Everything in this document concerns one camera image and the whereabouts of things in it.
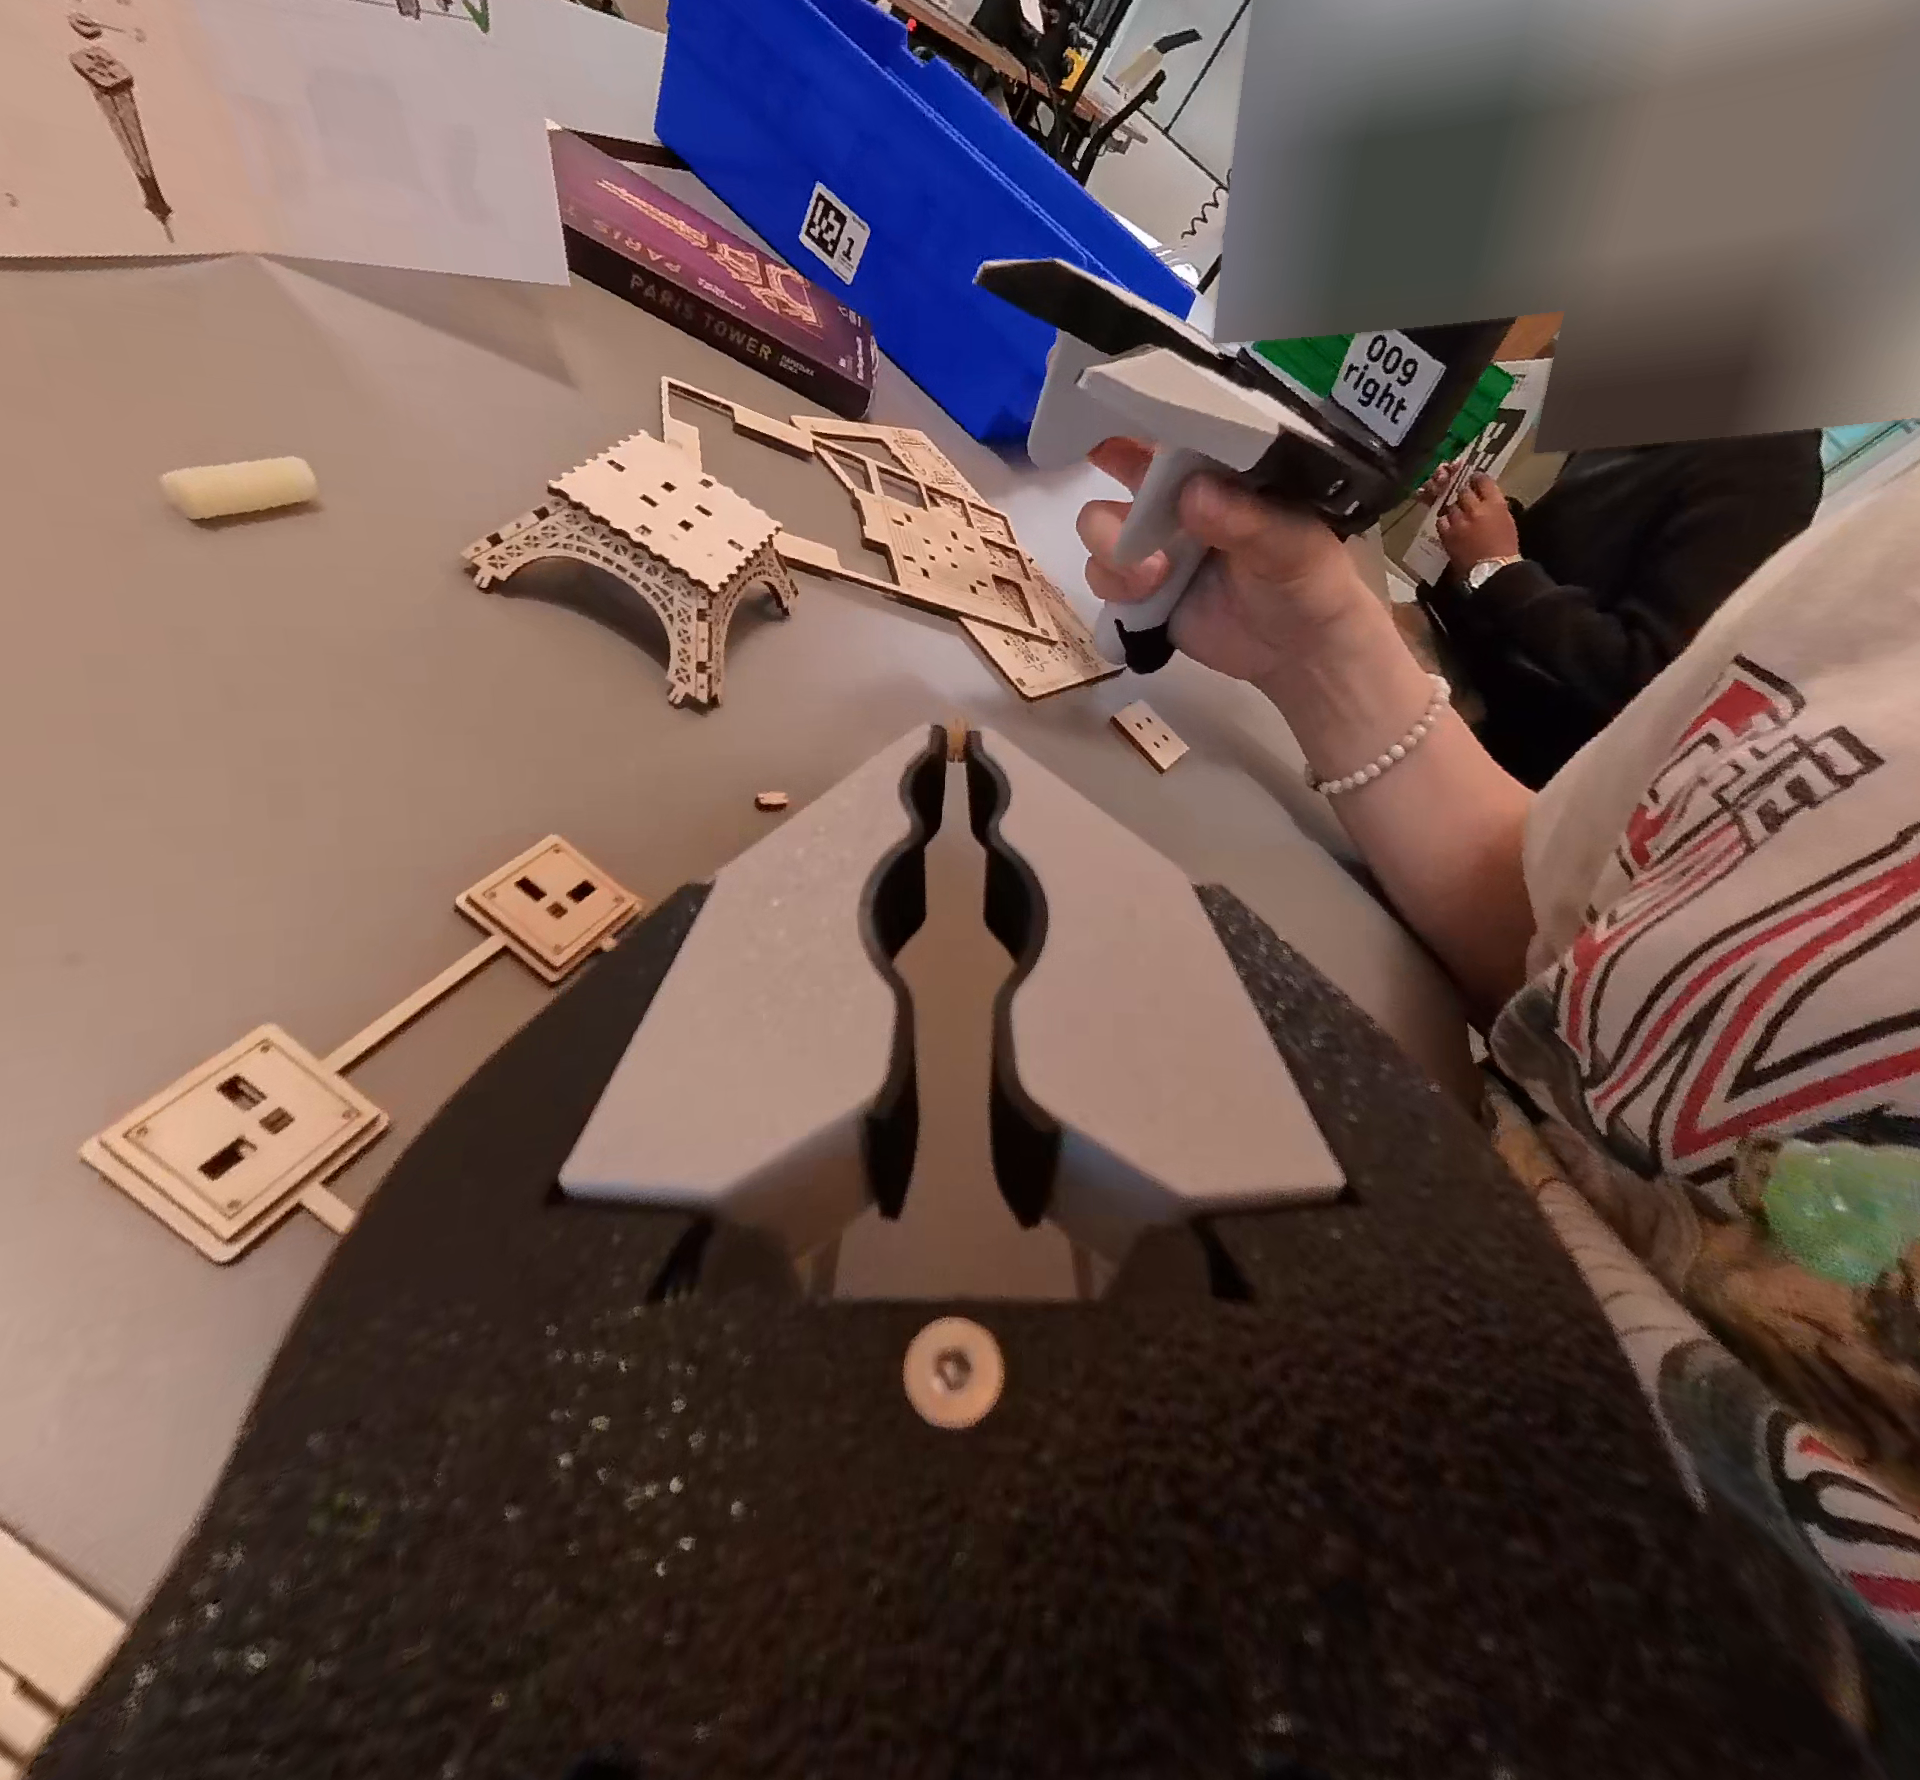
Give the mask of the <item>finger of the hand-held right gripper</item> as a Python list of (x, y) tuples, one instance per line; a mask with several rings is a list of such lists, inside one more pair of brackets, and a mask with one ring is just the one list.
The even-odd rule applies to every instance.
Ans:
[(1077, 393), (1160, 447), (1253, 473), (1282, 447), (1322, 447), (1322, 429), (1282, 400), (1180, 353), (1123, 353), (1077, 377)]
[(989, 260), (975, 284), (996, 300), (1052, 328), (1041, 396), (1026, 433), (1037, 469), (1059, 469), (1102, 438), (1092, 428), (1108, 412), (1079, 385), (1089, 367), (1126, 353), (1160, 347), (1218, 367), (1224, 355), (1197, 328), (1161, 306), (1061, 260)]

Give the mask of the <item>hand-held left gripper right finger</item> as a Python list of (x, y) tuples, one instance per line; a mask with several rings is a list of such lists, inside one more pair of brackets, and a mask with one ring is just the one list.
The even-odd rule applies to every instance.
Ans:
[(996, 992), (996, 1185), (1108, 1264), (1139, 1237), (1346, 1191), (1186, 874), (1003, 736), (968, 736)]

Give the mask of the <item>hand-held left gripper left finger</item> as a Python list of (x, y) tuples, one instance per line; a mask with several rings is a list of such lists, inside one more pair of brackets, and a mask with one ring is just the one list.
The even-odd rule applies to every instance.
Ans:
[(727, 862), (559, 1172), (572, 1200), (716, 1220), (803, 1259), (898, 1220), (920, 1132), (914, 998), (944, 726)]

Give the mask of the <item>person's right forearm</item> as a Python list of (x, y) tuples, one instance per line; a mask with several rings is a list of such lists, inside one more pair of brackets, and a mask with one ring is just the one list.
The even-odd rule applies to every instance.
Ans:
[(1531, 794), (1452, 710), (1452, 688), (1417, 671), (1419, 701), (1355, 763), (1313, 766), (1379, 890), (1489, 1030), (1526, 979), (1537, 913), (1523, 875)]

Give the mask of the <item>grey desk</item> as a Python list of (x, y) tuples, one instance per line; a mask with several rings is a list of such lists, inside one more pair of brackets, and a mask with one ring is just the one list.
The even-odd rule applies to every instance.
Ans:
[[(805, 409), (580, 279), (263, 258), (6, 263), (4, 1528), (139, 1614), (332, 1254), (296, 1212), (231, 1266), (80, 1145), (278, 1023), (326, 1053), (476, 930), (470, 880), (561, 833), (659, 905), (911, 726), (996, 726), (1253, 905), (1448, 1092), (1452, 987), (1347, 872), (1261, 699), (1180, 662), (1022, 703), (950, 623), (797, 581), (733, 618), (724, 699), (673, 710), (604, 577), (478, 592), (462, 550), (685, 379)], [(296, 455), (313, 505), (192, 524), (168, 469)], [(1157, 774), (1112, 726), (1189, 743)]]

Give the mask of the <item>person's right hand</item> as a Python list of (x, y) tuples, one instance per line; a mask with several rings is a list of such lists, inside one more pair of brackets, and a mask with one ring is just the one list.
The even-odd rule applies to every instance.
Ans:
[[(1112, 559), (1152, 450), (1105, 438), (1091, 460), (1131, 495), (1094, 498), (1077, 521), (1087, 578), (1103, 612), (1152, 592), (1163, 559), (1132, 568)], [(1386, 736), (1389, 716), (1417, 708), (1422, 668), (1327, 528), (1210, 474), (1186, 486), (1181, 524), (1207, 559), (1171, 623), (1172, 650), (1256, 688), (1282, 712), (1307, 770), (1355, 763), (1370, 739)]]

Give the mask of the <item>blue plastic bin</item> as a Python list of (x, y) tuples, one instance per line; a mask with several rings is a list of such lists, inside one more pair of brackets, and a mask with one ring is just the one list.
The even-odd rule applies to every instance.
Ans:
[(979, 263), (1065, 260), (1191, 310), (1155, 249), (866, 0), (666, 0), (654, 126), (978, 440), (1026, 437), (1052, 341)]

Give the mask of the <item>purple puzzle box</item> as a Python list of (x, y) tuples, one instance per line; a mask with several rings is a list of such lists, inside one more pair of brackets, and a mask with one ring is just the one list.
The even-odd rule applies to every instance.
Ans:
[(871, 323), (795, 266), (563, 128), (548, 133), (567, 269), (834, 416), (868, 416)]

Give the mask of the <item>wooden tower base model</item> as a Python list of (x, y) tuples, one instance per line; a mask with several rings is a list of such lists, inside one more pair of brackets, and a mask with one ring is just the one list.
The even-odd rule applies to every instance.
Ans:
[(546, 560), (611, 577), (662, 627), (666, 701), (709, 710), (724, 699), (736, 609), (757, 588), (779, 613), (795, 606), (778, 536), (694, 451), (641, 429), (556, 474), (538, 505), (467, 542), (462, 565), (484, 592)]

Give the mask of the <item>wooden sprue with square plates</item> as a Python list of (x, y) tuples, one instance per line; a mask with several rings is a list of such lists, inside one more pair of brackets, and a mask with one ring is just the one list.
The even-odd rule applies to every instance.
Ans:
[(455, 909), (475, 941), (369, 1023), (326, 1053), (256, 1023), (90, 1134), (81, 1161), (217, 1266), (251, 1254), (296, 1212), (349, 1234), (358, 1210), (337, 1174), (389, 1129), (352, 1071), (496, 959), (556, 989), (613, 951), (644, 900), (548, 833), (471, 880)]

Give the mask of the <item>person's printed shirt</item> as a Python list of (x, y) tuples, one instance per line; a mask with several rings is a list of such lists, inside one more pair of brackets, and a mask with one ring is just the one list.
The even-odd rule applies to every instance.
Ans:
[(1916, 1776), (1916, 469), (1773, 555), (1537, 794), (1502, 1159), (1771, 1635)]

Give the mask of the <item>paper instruction sheet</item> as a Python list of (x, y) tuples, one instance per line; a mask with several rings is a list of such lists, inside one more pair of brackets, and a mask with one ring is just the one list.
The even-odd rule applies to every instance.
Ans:
[(2, 0), (2, 254), (559, 284), (532, 0)]

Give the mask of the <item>wooden puzzle parts sheet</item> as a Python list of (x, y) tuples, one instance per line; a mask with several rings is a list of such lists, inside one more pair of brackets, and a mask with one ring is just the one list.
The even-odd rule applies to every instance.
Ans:
[(2, 1528), (2, 1672), (68, 1715), (121, 1650), (128, 1622)]

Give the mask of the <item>wooden puzzle frame sheet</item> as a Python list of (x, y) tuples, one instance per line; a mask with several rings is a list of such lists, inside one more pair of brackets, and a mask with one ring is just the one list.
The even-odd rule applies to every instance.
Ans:
[(828, 473), (852, 500), (859, 542), (881, 559), (885, 577), (846, 568), (834, 548), (779, 528), (774, 545), (784, 565), (958, 623), (1026, 703), (1120, 676), (1121, 668), (1094, 650), (1089, 625), (1020, 542), (1007, 515), (986, 502), (922, 429), (803, 415), (778, 422), (662, 377), (662, 438), (690, 451), (699, 451), (701, 434), (677, 415), (683, 403), (713, 409), (736, 434)]

